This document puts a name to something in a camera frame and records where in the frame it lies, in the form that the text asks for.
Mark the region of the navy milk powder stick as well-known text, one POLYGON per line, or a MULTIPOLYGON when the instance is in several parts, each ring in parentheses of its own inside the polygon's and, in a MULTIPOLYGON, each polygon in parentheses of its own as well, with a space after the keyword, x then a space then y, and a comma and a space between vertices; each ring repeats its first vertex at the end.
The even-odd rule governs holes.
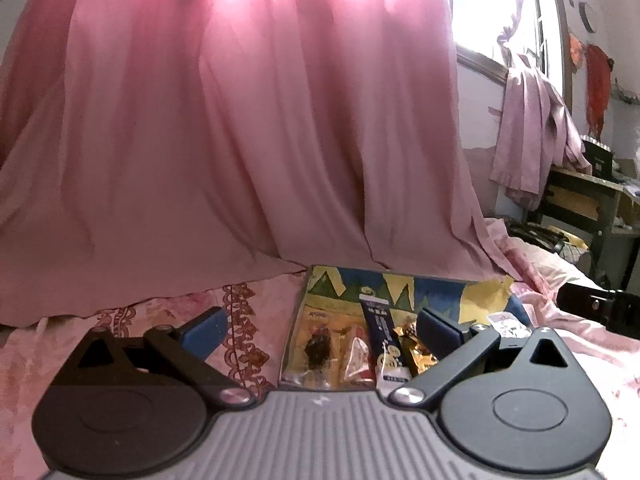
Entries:
POLYGON ((369 331, 376 390, 382 398, 387 398, 412 375, 394 332, 390 304, 385 299, 365 294, 359 295, 359 301, 369 331))

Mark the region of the green seaweed snack packet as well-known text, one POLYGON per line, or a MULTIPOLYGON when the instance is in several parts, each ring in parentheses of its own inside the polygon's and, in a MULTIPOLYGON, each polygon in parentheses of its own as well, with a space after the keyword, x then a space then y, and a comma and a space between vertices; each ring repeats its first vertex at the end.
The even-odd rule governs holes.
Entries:
POLYGON ((521 348, 532 331, 510 312, 487 315, 491 327, 500 335, 501 345, 506 348, 521 348))

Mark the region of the gold snack packet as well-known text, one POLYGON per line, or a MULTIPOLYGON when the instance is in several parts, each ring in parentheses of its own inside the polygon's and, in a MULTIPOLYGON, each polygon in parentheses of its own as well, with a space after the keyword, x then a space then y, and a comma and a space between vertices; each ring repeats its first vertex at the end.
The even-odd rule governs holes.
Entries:
POLYGON ((394 328, 397 334, 402 355, 413 377, 416 377, 438 363, 434 354, 422 344, 416 333, 416 322, 405 323, 394 328))

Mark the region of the orange rice cracker packet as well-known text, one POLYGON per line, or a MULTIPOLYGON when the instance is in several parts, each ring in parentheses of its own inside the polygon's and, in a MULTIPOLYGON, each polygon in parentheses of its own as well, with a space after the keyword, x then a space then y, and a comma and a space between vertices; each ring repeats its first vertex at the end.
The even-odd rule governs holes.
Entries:
POLYGON ((340 385, 345 388, 375 386, 368 336, 360 325, 349 326, 342 339, 340 385))

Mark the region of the colourful cardboard tray box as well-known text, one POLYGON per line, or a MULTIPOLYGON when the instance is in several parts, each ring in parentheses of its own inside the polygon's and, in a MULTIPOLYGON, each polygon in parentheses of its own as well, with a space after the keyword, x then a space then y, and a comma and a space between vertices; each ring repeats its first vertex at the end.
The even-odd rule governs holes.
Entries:
POLYGON ((313 266, 306 275, 280 368, 283 387, 375 389, 386 393, 428 370, 445 353, 437 328, 421 328, 421 311, 444 317, 454 336, 474 324, 508 318, 509 332, 530 324, 512 280, 465 283, 313 266))

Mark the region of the dark wooden side table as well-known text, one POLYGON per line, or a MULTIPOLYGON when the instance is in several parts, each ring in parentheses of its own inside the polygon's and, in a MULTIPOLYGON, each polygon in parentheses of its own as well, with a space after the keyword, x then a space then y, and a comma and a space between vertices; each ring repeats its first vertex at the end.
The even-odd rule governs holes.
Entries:
POLYGON ((639 196, 613 180, 613 152, 589 136, 583 139, 591 174, 554 167, 538 208, 536 223, 549 219, 587 235, 590 278, 625 290, 639 257, 639 196))

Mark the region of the dark dried fruit packet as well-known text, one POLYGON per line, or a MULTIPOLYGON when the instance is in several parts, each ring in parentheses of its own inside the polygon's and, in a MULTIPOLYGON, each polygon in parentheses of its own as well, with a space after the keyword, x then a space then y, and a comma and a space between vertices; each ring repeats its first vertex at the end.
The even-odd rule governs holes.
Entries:
POLYGON ((318 327, 307 340, 304 352, 307 358, 307 366, 310 370, 318 370, 331 357, 332 340, 331 332, 327 327, 318 327))

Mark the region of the tied pink curtain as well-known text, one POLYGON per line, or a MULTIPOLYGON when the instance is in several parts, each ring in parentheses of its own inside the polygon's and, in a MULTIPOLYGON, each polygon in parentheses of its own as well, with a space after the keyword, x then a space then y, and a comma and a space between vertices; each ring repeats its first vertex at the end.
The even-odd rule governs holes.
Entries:
POLYGON ((526 210, 535 210, 554 167, 591 174, 572 116, 551 81, 511 47, 524 0, 509 3, 510 18, 497 38, 509 71, 490 180, 526 210))

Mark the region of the red hanging decoration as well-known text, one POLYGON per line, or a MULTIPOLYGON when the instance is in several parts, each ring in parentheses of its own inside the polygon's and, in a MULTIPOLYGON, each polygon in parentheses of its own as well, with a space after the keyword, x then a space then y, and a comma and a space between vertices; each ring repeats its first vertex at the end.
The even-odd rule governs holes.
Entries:
POLYGON ((570 62, 572 72, 585 67, 587 74, 586 118, 588 134, 601 141, 605 112, 608 109, 612 91, 611 74, 614 60, 596 44, 584 44, 575 35, 570 38, 570 62))

